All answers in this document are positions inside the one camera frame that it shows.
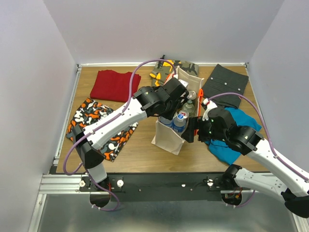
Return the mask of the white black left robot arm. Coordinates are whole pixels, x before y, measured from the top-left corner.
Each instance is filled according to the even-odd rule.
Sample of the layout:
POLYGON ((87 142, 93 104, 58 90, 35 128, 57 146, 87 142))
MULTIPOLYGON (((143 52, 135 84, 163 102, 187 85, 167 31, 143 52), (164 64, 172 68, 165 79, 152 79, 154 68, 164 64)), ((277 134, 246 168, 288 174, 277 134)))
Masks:
POLYGON ((92 176, 90 185, 97 191, 104 190, 107 185, 105 156, 99 153, 101 147, 117 133, 148 117, 162 116, 172 120, 187 96, 187 86, 173 77, 162 86, 141 87, 123 106, 98 122, 84 128, 75 126, 72 129, 74 148, 92 176))

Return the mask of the beige canvas tote bag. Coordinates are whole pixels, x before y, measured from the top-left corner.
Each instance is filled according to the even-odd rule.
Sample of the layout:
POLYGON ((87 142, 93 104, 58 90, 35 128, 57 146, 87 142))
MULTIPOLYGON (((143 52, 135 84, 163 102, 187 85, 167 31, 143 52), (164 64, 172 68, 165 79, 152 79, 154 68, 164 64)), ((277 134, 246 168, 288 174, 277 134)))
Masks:
MULTIPOLYGON (((204 80, 203 78, 189 75, 180 67, 176 68, 176 73, 179 80, 184 80, 188 83, 188 91, 192 90, 196 94, 199 93, 204 80)), ((172 128, 162 124, 159 119, 156 121, 155 129, 156 131, 152 144, 174 155, 178 155, 182 145, 185 143, 185 140, 181 138, 180 135, 177 134, 172 128)))

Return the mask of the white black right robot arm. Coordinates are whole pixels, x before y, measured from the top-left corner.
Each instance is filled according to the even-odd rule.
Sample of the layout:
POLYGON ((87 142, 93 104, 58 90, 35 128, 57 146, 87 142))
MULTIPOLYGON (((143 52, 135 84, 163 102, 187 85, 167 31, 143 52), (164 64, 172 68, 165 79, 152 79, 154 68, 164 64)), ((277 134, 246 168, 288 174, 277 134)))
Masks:
POLYGON ((261 133, 248 126, 236 124, 231 113, 221 107, 207 110, 204 116, 191 117, 181 137, 192 143, 219 140, 234 151, 266 167, 274 178, 254 174, 239 165, 230 165, 224 172, 222 184, 227 189, 243 187, 272 196, 284 203, 295 215, 309 217, 309 174, 280 152, 261 133))

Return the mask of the Pocari Sweat bottle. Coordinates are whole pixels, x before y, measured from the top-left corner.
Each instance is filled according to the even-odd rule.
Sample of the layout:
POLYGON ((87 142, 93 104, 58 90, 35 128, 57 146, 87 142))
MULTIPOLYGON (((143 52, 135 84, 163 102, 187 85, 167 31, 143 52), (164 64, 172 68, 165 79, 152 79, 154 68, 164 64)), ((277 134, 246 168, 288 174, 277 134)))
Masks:
POLYGON ((187 125, 188 114, 184 112, 180 112, 174 117, 172 122, 172 128, 177 134, 181 134, 184 132, 187 125))
POLYGON ((172 119, 167 119, 164 117, 160 117, 159 122, 169 128, 173 128, 173 118, 172 119))

